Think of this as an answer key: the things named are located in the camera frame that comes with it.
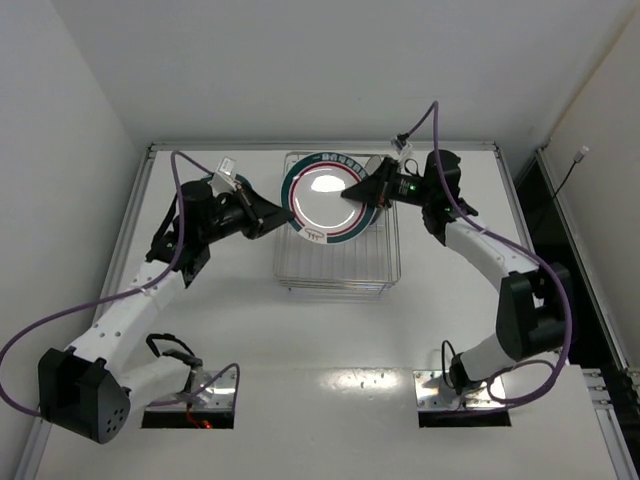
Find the white plate with grey rim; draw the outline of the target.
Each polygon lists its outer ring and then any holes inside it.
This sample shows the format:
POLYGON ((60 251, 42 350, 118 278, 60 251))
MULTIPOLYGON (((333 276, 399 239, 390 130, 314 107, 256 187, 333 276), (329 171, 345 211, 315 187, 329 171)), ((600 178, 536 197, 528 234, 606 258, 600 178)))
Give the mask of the white plate with grey rim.
POLYGON ((375 171, 381 166, 382 164, 382 157, 379 155, 373 155, 371 156, 367 162, 365 163, 364 169, 366 171, 366 173, 371 176, 375 173, 375 171))

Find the green red rimmed plate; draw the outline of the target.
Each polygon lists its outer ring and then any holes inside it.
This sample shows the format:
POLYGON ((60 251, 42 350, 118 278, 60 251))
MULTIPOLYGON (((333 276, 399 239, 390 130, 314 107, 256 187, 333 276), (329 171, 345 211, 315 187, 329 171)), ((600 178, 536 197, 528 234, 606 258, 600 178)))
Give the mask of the green red rimmed plate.
POLYGON ((214 173, 212 175, 202 177, 201 180, 208 183, 211 188, 218 193, 233 191, 238 185, 244 185, 247 187, 251 186, 250 182, 242 175, 229 176, 214 173))
POLYGON ((365 166, 343 153, 317 152, 294 161, 280 188, 281 205, 293 213, 290 226, 316 244, 355 239, 376 218, 377 209, 346 199, 342 192, 367 177, 365 166))

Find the small blue patterned plate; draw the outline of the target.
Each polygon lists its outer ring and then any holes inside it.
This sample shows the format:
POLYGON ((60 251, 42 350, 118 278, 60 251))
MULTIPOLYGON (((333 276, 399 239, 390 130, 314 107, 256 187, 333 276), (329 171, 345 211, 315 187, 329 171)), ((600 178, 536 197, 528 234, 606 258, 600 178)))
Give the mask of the small blue patterned plate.
POLYGON ((380 217, 383 216, 389 210, 389 206, 385 205, 376 209, 376 212, 373 216, 372 222, 376 223, 379 221, 380 217))

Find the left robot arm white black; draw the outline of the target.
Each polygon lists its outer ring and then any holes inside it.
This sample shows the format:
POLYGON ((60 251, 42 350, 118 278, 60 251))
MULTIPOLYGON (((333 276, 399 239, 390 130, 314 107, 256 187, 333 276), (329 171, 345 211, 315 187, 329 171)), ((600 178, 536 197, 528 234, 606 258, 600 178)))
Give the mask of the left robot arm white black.
POLYGON ((125 366, 159 313, 186 290, 210 259, 210 244, 242 233, 258 239, 293 213, 232 183, 215 194, 203 180, 179 187, 127 292, 66 349, 49 349, 38 363, 42 418, 96 443, 111 441, 129 416, 173 396, 192 395, 202 361, 171 349, 150 364, 125 366))

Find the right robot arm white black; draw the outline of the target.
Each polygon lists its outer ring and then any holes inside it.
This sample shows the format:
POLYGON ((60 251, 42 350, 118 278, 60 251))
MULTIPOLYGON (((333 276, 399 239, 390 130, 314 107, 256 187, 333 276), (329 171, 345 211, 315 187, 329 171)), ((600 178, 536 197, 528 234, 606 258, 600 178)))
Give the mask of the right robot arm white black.
POLYGON ((367 206, 399 202, 420 207, 427 231, 464 257, 496 289, 495 331, 453 356, 446 378, 462 395, 536 355, 555 349, 568 354, 574 334, 571 278, 530 250, 486 228, 460 195, 460 158, 431 152, 421 175, 402 174, 386 157, 342 197, 367 206))

